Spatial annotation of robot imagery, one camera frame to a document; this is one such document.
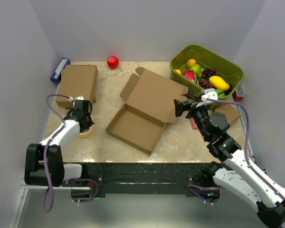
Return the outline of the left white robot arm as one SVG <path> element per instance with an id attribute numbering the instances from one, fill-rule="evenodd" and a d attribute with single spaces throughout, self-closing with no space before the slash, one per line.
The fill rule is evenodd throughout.
<path id="1" fill-rule="evenodd" d="M 85 186 L 89 175 L 80 164 L 64 163 L 62 150 L 78 135 L 90 134 L 92 103 L 82 96 L 72 102 L 73 108 L 61 125 L 46 139 L 30 144 L 26 151 L 24 181 L 27 185 L 59 187 L 72 180 Z"/>

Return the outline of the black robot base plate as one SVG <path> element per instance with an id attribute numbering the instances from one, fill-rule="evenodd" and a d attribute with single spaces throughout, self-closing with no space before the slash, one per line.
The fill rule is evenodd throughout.
<path id="1" fill-rule="evenodd" d="M 176 194 L 217 199 L 211 178 L 222 164 L 211 163 L 84 163 L 80 181 L 65 181 L 72 198 L 87 198 L 88 188 L 102 198 L 107 194 Z"/>

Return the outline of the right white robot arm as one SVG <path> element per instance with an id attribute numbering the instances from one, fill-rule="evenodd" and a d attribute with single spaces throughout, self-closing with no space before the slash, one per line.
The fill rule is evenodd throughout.
<path id="1" fill-rule="evenodd" d="M 190 190 L 204 191 L 227 189 L 256 212 L 258 218 L 269 228 L 279 228 L 285 222 L 285 188 L 270 179 L 228 133 L 230 128 L 223 113 L 208 113 L 205 102 L 181 102 L 174 100 L 175 115 L 188 112 L 205 142 L 209 152 L 220 163 L 211 162 L 199 174 L 192 177 Z"/>

